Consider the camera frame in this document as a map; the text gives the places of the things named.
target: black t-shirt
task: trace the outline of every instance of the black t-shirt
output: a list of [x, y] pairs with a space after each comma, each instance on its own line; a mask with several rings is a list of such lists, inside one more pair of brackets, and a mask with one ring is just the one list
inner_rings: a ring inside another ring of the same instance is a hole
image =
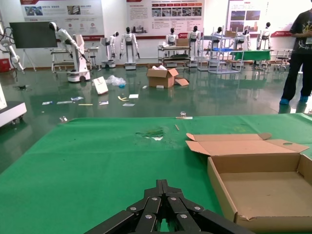
[[[312, 13], [310, 11], [306, 11], [297, 17], [290, 32], [292, 34], [305, 33], [309, 30], [312, 30]], [[312, 38], [296, 38], [293, 53], [312, 54]]]

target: wheel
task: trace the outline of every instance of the wheel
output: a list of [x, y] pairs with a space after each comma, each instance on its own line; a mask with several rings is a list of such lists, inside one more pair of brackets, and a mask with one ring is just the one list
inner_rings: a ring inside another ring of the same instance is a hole
[[86, 81], [86, 77], [85, 76], [81, 76], [79, 77], [80, 82], [85, 82]]

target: green table cover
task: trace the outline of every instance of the green table cover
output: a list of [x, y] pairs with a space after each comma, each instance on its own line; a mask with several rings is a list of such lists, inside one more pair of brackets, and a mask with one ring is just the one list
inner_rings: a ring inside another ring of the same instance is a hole
[[[234, 55], [234, 60], [240, 60], [243, 57], [243, 52], [231, 52], [231, 55]], [[244, 51], [243, 60], [271, 60], [270, 50]]]
[[[146, 138], [149, 132], [163, 139]], [[222, 214], [207, 158], [189, 150], [186, 133], [263, 132], [308, 145], [304, 153], [312, 155], [312, 119], [303, 114], [82, 118], [61, 124], [0, 175], [0, 233], [82, 234], [142, 199], [157, 179]]]

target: shiny floor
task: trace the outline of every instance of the shiny floor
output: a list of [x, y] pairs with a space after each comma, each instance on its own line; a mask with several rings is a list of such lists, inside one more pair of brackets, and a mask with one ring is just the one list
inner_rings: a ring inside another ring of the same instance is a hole
[[[79, 117], [176, 117], [180, 112], [187, 116], [214, 115], [258, 115], [308, 112], [309, 105], [298, 105], [302, 77], [299, 76], [297, 94], [290, 106], [279, 106], [287, 72], [253, 71], [247, 66], [240, 74], [213, 75], [199, 72], [195, 68], [180, 72], [180, 77], [190, 81], [189, 86], [174, 86], [170, 89], [147, 88], [146, 67], [136, 71], [114, 70], [94, 71], [92, 78], [114, 74], [126, 80], [125, 88], [109, 85], [109, 93], [98, 96], [92, 82], [69, 83], [65, 74], [58, 78], [51, 71], [27, 71], [18, 74], [18, 82], [11, 74], [0, 74], [0, 83], [7, 101], [24, 101], [27, 113], [24, 121], [0, 128], [0, 173], [22, 156], [34, 143], [61, 123], [60, 117], [68, 120]], [[25, 91], [17, 85], [28, 85]], [[118, 96], [139, 94], [133, 107], [122, 106]], [[71, 104], [59, 104], [74, 97], [83, 100]], [[53, 101], [51, 105], [43, 102]], [[108, 105], [99, 105], [109, 101]], [[93, 104], [79, 106], [80, 103]]]

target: black pants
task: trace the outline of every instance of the black pants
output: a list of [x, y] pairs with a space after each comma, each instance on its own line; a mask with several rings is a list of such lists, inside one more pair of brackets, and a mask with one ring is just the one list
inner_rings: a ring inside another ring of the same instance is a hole
[[303, 64], [302, 96], [310, 96], [312, 91], [312, 54], [292, 54], [289, 73], [282, 98], [291, 100], [296, 93], [298, 72]]

